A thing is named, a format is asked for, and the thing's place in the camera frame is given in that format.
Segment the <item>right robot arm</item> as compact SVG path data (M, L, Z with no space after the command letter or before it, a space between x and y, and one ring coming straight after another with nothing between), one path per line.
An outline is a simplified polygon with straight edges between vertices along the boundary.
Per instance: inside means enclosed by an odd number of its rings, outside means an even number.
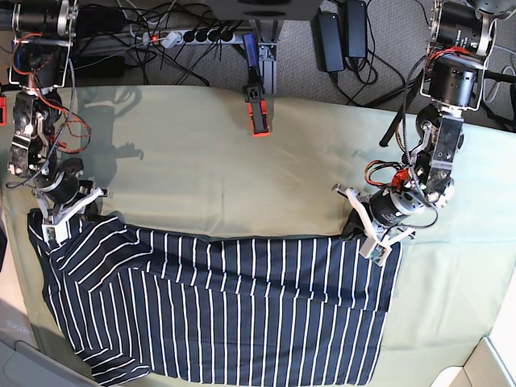
M7 161L15 180L6 188L30 188L49 225L66 216L97 220L98 199L109 192L82 179L79 158L89 147L92 130L74 111L76 96L65 105L58 93L66 81L76 80L70 54L79 6L75 1L22 2L9 11L15 33L9 82L20 91Z

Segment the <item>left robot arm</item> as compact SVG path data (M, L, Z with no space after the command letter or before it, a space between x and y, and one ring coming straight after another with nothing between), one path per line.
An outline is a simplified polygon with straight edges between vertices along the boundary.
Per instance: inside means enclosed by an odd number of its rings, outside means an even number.
M362 256L389 253L413 237L418 225L406 220L425 210L438 214L454 191L452 167L464 141L464 112L478 110L485 72L497 33L497 19L515 12L513 1L436 1L426 53L410 70L402 105L390 126L403 155L373 160L364 170L377 188L363 195L335 185L352 212L341 238L365 239Z

